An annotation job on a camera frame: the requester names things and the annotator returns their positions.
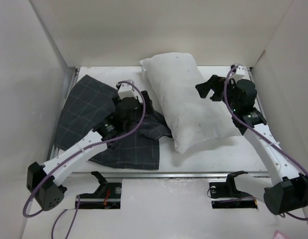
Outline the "dark grey checked pillowcase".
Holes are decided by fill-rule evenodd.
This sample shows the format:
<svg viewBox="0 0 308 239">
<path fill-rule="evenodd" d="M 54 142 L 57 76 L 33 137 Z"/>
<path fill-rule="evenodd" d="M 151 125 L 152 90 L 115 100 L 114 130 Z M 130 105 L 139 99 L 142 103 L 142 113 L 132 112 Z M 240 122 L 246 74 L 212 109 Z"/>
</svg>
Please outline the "dark grey checked pillowcase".
<svg viewBox="0 0 308 239">
<path fill-rule="evenodd" d="M 160 162 L 159 139 L 171 137 L 164 117 L 155 111 L 148 94 L 142 91 L 146 113 L 136 132 L 113 148 L 95 155 L 91 162 L 119 169 L 157 170 Z M 85 75 L 71 90 L 57 124 L 53 144 L 67 150 L 95 125 L 114 112 L 117 90 Z"/>
</svg>

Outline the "white pillow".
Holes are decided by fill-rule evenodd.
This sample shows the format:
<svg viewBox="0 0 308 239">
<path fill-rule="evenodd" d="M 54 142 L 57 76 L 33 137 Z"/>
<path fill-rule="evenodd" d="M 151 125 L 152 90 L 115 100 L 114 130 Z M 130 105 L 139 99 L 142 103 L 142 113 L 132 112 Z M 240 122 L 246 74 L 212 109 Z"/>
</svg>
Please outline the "white pillow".
<svg viewBox="0 0 308 239">
<path fill-rule="evenodd" d="M 179 154 L 197 143 L 240 135 L 229 112 L 199 96 L 195 86 L 204 78 L 191 54 L 158 54 L 141 60 L 140 65 L 161 105 Z"/>
</svg>

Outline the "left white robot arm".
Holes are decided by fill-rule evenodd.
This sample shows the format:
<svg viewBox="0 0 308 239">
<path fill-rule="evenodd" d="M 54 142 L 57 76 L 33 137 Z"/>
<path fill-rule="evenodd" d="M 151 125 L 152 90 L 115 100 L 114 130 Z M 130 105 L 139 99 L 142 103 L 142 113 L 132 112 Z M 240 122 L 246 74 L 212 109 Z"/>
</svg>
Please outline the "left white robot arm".
<svg viewBox="0 0 308 239">
<path fill-rule="evenodd" d="M 116 146 L 141 126 L 145 114 L 152 109 L 147 91 L 140 98 L 118 97 L 115 113 L 97 124 L 79 142 L 44 164 L 32 163 L 27 172 L 29 199 L 35 199 L 42 211 L 55 208 L 70 193 L 65 180 L 95 155 Z"/>
</svg>

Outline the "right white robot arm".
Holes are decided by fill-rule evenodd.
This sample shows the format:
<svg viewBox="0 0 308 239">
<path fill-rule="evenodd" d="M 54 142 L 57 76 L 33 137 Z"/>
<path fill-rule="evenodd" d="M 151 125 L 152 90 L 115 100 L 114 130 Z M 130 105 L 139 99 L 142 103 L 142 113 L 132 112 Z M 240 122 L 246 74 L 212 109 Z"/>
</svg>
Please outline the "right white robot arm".
<svg viewBox="0 0 308 239">
<path fill-rule="evenodd" d="M 246 171 L 233 172 L 224 183 L 210 183 L 211 197 L 232 202 L 252 196 L 264 202 L 274 215 L 289 214 L 308 206 L 308 173 L 281 153 L 264 116 L 254 106 L 255 84 L 246 79 L 231 77 L 227 81 L 212 75 L 195 88 L 201 98 L 213 91 L 210 98 L 213 102 L 223 101 L 229 105 L 235 115 L 232 118 L 235 126 L 256 150 L 271 178 L 271 183 L 267 183 Z"/>
</svg>

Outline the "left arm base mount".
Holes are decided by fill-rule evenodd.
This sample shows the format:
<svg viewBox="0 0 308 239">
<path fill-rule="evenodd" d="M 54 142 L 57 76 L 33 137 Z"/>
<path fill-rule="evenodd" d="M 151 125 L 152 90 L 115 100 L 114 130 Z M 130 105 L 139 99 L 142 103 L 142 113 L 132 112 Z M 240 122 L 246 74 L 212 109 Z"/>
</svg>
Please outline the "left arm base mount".
<svg viewBox="0 0 308 239">
<path fill-rule="evenodd" d="M 99 172 L 91 172 L 91 175 L 97 179 L 97 188 L 91 193 L 80 195 L 80 201 L 76 200 L 75 206 L 79 209 L 120 209 L 122 181 L 107 181 Z"/>
</svg>

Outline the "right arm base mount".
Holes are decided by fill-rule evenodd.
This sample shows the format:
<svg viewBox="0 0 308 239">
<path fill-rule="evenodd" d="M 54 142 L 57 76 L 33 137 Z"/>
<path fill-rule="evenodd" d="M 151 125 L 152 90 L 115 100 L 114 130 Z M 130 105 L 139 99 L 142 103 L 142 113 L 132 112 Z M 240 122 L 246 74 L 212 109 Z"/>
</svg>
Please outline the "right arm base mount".
<svg viewBox="0 0 308 239">
<path fill-rule="evenodd" d="M 258 209 L 256 199 L 235 186 L 234 179 L 243 174 L 248 173 L 238 171 L 228 174 L 225 181 L 209 181 L 207 195 L 213 209 Z"/>
</svg>

